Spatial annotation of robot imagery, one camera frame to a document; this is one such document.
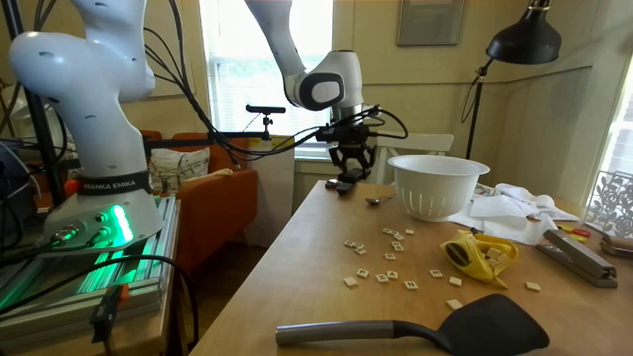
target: spatula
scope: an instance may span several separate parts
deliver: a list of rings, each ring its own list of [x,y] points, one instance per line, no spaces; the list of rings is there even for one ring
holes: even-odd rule
[[[492,294],[455,310],[439,330],[406,321],[348,321],[279,326],[278,345],[351,339],[425,338],[455,356],[512,356],[546,348],[545,330],[515,302]]]

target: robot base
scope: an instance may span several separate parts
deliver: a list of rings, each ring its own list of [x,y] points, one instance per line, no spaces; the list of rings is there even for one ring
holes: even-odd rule
[[[107,196],[75,194],[53,211],[44,223],[44,242],[64,228],[78,234],[51,253],[85,254],[117,251],[156,234],[163,228],[156,200],[143,190]],[[80,248],[99,231],[107,234],[90,248]]]

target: wooden table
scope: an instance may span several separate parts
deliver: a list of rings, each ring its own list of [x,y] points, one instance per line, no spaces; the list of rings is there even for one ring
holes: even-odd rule
[[[177,203],[176,216],[174,217],[176,224],[172,225],[172,233],[174,236],[174,244],[178,241],[178,228],[180,222],[180,203]],[[168,341],[173,341],[174,350],[182,348],[185,342],[183,337],[184,325],[180,313],[180,303],[177,297],[180,286],[174,283],[173,269],[168,275],[166,293],[163,293],[161,299],[161,308],[156,312],[141,314],[136,317],[123,319],[115,323],[112,329],[112,340],[116,347],[116,356],[126,355],[159,355],[165,354],[168,347]],[[91,343],[94,331],[85,329],[78,333],[70,334],[58,338],[54,343],[50,340],[35,343],[29,346],[11,349],[7,351],[8,355],[19,356],[48,356],[48,355],[64,355],[64,356],[101,356],[105,355],[102,343]]]
[[[444,355],[425,341],[328,341],[278,347],[275,328],[311,322],[396,319],[437,328],[451,313],[446,301],[462,304],[491,293],[503,293],[531,314],[548,332],[551,345],[534,355],[631,355],[633,352],[633,261],[606,257],[618,269],[618,289],[598,289],[533,247],[519,245],[518,260],[500,277],[503,290],[462,274],[438,246],[461,226],[422,222],[408,216],[398,200],[372,207],[364,198],[393,193],[391,186],[359,184],[350,196],[339,197],[319,182],[279,235],[255,270],[206,332],[193,356],[203,355]],[[391,238],[385,227],[404,233],[404,253],[387,261]],[[366,246],[356,255],[345,240]],[[588,245],[599,251],[598,235]],[[355,276],[359,268],[370,277]],[[374,275],[387,270],[399,281],[379,284]],[[433,279],[439,269],[444,279]],[[348,289],[343,278],[359,286]],[[448,277],[463,279],[455,288]],[[420,289],[407,291],[403,281]],[[542,291],[527,291],[532,281]]]

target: black lamp shade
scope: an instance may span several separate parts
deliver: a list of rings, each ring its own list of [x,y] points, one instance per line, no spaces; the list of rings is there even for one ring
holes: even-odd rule
[[[524,65],[549,63],[558,58],[561,35],[547,23],[547,10],[528,10],[521,20],[494,36],[486,53],[495,60]]]

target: white chair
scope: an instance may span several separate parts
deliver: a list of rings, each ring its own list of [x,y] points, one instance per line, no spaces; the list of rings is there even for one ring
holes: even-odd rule
[[[403,132],[378,131],[379,134],[389,134],[402,136]],[[399,156],[396,148],[415,149],[418,151],[429,151],[429,155],[444,156],[446,152],[451,150],[453,145],[453,135],[451,134],[409,134],[406,139],[394,139],[391,137],[377,138],[378,146],[378,175],[377,184],[384,184],[385,172],[387,170],[387,155]]]

